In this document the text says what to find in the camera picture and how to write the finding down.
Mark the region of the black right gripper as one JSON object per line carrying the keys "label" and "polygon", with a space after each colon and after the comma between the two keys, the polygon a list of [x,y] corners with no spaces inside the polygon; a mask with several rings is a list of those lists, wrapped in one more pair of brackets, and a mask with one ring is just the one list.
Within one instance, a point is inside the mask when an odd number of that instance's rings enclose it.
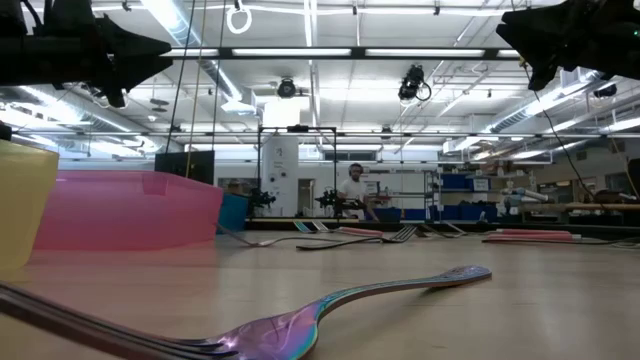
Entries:
{"label": "black right gripper", "polygon": [[497,34],[531,68],[529,90],[559,68],[585,67],[640,80],[640,10],[634,0],[567,0],[506,12]]}

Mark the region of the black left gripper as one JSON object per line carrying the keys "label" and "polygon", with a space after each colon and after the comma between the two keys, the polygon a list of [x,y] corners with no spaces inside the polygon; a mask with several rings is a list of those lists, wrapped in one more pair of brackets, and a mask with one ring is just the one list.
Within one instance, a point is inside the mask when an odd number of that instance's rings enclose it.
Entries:
{"label": "black left gripper", "polygon": [[96,30],[54,35],[0,31],[0,86],[89,82],[105,86],[113,107],[124,107],[124,94],[171,67],[168,42],[127,31],[102,17],[102,37],[117,56],[108,75],[105,41]]}

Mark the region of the red-handled silver fork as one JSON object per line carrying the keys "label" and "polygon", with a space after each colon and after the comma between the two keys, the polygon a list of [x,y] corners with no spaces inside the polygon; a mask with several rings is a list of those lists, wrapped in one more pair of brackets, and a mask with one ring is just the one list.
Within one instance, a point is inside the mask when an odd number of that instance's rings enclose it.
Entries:
{"label": "red-handled silver fork", "polygon": [[319,232],[322,233],[340,233],[352,236],[361,236],[366,238],[380,238],[384,236],[384,233],[376,230],[367,230],[353,227],[338,227],[338,228],[328,228],[324,223],[320,221],[313,221],[312,224],[316,227]]}
{"label": "red-handled silver fork", "polygon": [[501,228],[494,231],[498,234],[515,234],[515,235],[560,235],[560,236],[572,236],[568,231],[562,230],[533,230],[533,229],[513,229],[513,228]]}
{"label": "red-handled silver fork", "polygon": [[568,233],[553,233],[553,234],[491,234],[487,236],[485,242],[543,242],[543,243],[576,243],[582,241],[583,238],[580,235],[573,235]]}

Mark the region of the black rig beam with lights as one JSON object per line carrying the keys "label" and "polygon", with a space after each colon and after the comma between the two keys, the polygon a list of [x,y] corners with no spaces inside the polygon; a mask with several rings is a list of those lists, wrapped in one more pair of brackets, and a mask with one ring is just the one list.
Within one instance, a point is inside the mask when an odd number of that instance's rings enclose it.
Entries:
{"label": "black rig beam with lights", "polygon": [[164,57],[175,60],[231,60],[231,59],[303,59],[303,60],[519,60],[516,50],[503,48],[389,48],[389,47],[286,47],[232,48],[204,47],[173,48]]}

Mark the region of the black monitor panel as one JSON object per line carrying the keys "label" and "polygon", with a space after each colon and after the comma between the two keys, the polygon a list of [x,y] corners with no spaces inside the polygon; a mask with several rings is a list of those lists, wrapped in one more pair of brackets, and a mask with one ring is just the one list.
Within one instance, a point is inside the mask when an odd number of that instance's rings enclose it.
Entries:
{"label": "black monitor panel", "polygon": [[154,170],[213,185],[214,160],[213,150],[160,153],[155,156]]}

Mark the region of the white cylindrical device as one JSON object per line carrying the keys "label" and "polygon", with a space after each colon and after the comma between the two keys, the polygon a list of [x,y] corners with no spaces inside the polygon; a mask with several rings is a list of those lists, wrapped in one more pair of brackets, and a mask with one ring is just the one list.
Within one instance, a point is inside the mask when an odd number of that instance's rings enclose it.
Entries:
{"label": "white cylindrical device", "polygon": [[501,194],[504,196],[504,204],[509,204],[510,206],[519,206],[522,202],[534,201],[539,203],[548,203],[550,201],[548,195],[522,187],[504,188],[501,190]]}

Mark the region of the red plastic bin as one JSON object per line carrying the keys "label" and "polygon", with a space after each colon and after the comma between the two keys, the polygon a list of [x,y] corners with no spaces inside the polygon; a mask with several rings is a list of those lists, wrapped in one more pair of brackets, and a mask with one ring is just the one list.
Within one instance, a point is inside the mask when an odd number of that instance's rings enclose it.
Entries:
{"label": "red plastic bin", "polygon": [[212,240],[221,188],[154,171],[61,170],[36,250],[148,251]]}

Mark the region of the shelf with blue bins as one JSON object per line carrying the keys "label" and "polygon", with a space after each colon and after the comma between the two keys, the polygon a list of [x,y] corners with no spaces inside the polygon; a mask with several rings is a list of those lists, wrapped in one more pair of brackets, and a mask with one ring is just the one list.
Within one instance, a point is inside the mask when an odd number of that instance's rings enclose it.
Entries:
{"label": "shelf with blue bins", "polygon": [[498,217],[487,177],[464,173],[435,173],[426,176],[424,194],[430,221],[494,222]]}

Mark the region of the long wooden table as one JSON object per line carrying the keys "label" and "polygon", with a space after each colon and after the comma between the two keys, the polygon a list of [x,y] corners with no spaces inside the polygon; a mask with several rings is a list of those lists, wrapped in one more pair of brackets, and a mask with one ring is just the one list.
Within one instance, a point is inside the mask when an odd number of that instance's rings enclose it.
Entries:
{"label": "long wooden table", "polygon": [[573,210],[640,211],[640,204],[596,204],[596,203],[523,203],[521,212],[567,212]]}

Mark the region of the yellow plastic bin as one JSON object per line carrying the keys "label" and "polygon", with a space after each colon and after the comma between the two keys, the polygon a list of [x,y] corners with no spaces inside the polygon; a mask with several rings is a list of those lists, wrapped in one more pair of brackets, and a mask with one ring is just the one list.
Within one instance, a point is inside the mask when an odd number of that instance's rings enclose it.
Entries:
{"label": "yellow plastic bin", "polygon": [[0,271],[29,260],[58,161],[56,152],[0,140]]}

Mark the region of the blue plastic bin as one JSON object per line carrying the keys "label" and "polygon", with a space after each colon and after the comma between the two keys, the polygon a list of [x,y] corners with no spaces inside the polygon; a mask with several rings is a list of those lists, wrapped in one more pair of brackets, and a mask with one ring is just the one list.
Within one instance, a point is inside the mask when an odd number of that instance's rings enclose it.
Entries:
{"label": "blue plastic bin", "polygon": [[231,232],[240,232],[245,229],[248,211],[248,198],[240,195],[225,193],[220,208],[217,234],[222,234],[222,228]]}

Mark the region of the row of blue crates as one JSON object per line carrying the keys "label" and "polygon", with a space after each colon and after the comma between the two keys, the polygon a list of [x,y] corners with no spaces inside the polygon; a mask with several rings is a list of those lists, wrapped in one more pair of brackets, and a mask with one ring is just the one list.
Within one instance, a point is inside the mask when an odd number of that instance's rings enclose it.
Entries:
{"label": "row of blue crates", "polygon": [[381,222],[423,222],[426,219],[425,209],[376,208],[374,213]]}

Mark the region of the person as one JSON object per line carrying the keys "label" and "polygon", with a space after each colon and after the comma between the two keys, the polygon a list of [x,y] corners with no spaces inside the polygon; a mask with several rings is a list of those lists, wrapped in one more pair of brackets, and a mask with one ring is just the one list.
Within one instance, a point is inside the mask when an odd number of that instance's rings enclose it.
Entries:
{"label": "person", "polygon": [[365,185],[361,180],[363,167],[359,163],[353,163],[348,168],[348,178],[344,180],[338,187],[337,196],[339,199],[347,202],[352,201],[356,204],[355,209],[342,207],[342,214],[346,218],[364,220],[368,214],[375,222],[379,218],[371,207],[370,198],[366,193]]}

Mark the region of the black rectangular frame stand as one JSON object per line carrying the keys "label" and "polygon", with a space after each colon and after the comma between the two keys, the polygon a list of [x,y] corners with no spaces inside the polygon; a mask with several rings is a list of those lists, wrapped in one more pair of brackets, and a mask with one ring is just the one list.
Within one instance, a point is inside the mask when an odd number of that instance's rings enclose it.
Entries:
{"label": "black rectangular frame stand", "polygon": [[[337,129],[335,127],[314,127],[308,125],[290,125],[284,127],[278,126],[259,126],[257,131],[257,182],[258,189],[262,191],[262,147],[264,144],[273,136],[292,136],[298,138],[298,143],[300,146],[300,138],[301,137],[321,137],[323,135],[332,134],[333,136],[337,135]],[[298,169],[298,194],[299,194],[299,178],[302,174],[302,170],[300,169],[300,157],[299,157],[299,169]],[[270,208],[266,210],[266,217],[269,216]]]}

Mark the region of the black aluminium table frame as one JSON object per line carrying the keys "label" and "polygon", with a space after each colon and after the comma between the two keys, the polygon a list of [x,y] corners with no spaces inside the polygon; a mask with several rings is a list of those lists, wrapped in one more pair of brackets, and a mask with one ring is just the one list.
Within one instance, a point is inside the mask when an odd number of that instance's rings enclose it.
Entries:
{"label": "black aluminium table frame", "polygon": [[[289,218],[258,218],[245,222],[246,230],[261,231],[293,231],[295,219]],[[339,226],[362,228],[367,230],[378,230],[392,232],[400,230],[403,223],[392,222],[347,222],[328,219],[325,224],[330,228]],[[589,238],[604,240],[621,240],[627,238],[640,238],[640,227],[617,227],[600,225],[566,225],[566,224],[546,224],[546,223],[522,223],[522,224],[500,224],[500,223],[477,223],[477,222],[440,222],[429,223],[429,226],[440,232],[453,232],[454,228],[459,228],[467,233],[483,233],[503,228],[526,229],[526,230],[554,230],[568,231],[572,234],[582,235]]]}

